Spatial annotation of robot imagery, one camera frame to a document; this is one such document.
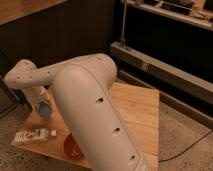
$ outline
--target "shelf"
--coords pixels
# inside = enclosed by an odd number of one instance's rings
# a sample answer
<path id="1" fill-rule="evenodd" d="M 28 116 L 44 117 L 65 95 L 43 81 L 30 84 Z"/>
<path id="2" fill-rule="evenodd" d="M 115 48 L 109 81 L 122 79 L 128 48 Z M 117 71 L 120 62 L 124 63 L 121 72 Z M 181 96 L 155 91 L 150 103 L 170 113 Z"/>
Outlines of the shelf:
<path id="1" fill-rule="evenodd" d="M 188 24 L 191 24 L 191 25 L 194 25 L 194 26 L 197 26 L 197 27 L 201 27 L 201 28 L 213 31 L 213 23 L 210 23 L 207 20 L 202 20 L 202 19 L 197 19 L 195 17 L 192 17 L 192 12 L 190 12 L 190 14 L 187 16 L 187 15 L 183 15 L 183 14 L 180 14 L 180 13 L 177 13 L 177 12 L 162 9 L 161 8 L 162 4 L 163 4 L 162 2 L 159 2 L 155 6 L 151 6 L 151 5 L 144 4 L 144 3 L 137 5 L 135 3 L 135 0 L 127 0 L 128 6 L 135 7 L 135 8 L 150 12 L 150 13 L 158 14 L 158 15 L 161 15 L 161 16 L 164 16 L 164 17 L 168 17 L 168 18 L 171 18 L 171 19 L 174 19 L 174 20 L 177 20 L 177 21 L 181 21 L 181 22 L 184 22 L 184 23 L 188 23 Z M 204 5 L 204 0 L 198 0 L 193 5 L 193 7 L 196 6 L 197 8 L 202 9 L 203 5 Z M 210 18 L 213 17 L 213 12 L 206 12 L 206 14 Z"/>

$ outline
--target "speckled floor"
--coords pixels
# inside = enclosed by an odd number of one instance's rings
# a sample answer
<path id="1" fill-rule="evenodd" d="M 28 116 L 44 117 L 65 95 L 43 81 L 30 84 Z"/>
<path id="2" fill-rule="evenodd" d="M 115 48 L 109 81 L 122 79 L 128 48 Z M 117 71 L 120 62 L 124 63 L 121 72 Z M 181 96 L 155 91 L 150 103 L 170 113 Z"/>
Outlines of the speckled floor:
<path id="1" fill-rule="evenodd" d="M 10 142 L 27 116 L 26 108 L 20 105 L 15 111 L 0 119 L 0 171 L 88 170 L 12 147 Z M 159 159 L 167 159 L 178 154 L 208 131 L 206 127 L 161 103 Z M 213 171 L 213 133 L 180 157 L 160 163 L 159 170 Z"/>

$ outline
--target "wall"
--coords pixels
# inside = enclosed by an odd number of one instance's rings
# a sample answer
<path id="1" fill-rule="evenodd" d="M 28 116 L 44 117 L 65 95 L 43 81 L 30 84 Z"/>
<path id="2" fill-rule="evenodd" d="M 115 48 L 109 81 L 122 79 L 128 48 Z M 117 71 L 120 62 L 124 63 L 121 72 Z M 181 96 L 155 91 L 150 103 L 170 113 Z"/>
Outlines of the wall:
<path id="1" fill-rule="evenodd" d="M 0 26 L 0 48 L 13 66 L 28 58 L 39 67 L 108 52 L 115 0 L 70 0 Z"/>

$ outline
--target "white bottle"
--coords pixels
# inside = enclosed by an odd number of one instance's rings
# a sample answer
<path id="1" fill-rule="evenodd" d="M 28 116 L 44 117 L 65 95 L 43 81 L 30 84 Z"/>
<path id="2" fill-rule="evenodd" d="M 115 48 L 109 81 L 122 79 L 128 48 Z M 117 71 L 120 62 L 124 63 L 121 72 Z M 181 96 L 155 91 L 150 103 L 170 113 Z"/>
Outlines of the white bottle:
<path id="1" fill-rule="evenodd" d="M 14 143 L 23 145 L 36 142 L 45 142 L 48 137 L 56 137 L 56 130 L 49 131 L 46 128 L 38 128 L 33 130 L 19 131 L 16 133 Z"/>

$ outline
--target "wooden board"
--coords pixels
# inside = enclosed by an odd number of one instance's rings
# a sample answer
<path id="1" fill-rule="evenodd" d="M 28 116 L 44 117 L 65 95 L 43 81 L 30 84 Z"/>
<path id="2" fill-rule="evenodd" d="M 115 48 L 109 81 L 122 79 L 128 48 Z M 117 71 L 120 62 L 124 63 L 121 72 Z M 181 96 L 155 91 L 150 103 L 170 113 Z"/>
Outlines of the wooden board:
<path id="1" fill-rule="evenodd" d="M 144 152 L 152 170 L 157 171 L 159 152 L 159 92 L 157 90 L 114 83 L 110 89 L 110 95 L 132 132 L 139 148 Z M 21 130 L 39 127 L 56 129 L 58 132 L 57 138 L 45 143 L 17 147 L 90 168 L 86 159 L 73 161 L 65 155 L 63 143 L 69 134 L 69 130 L 65 126 L 52 97 L 51 100 L 54 110 L 52 117 L 44 120 L 35 112 L 32 112 Z"/>
<path id="2" fill-rule="evenodd" d="M 66 0 L 0 0 L 0 25 Z"/>

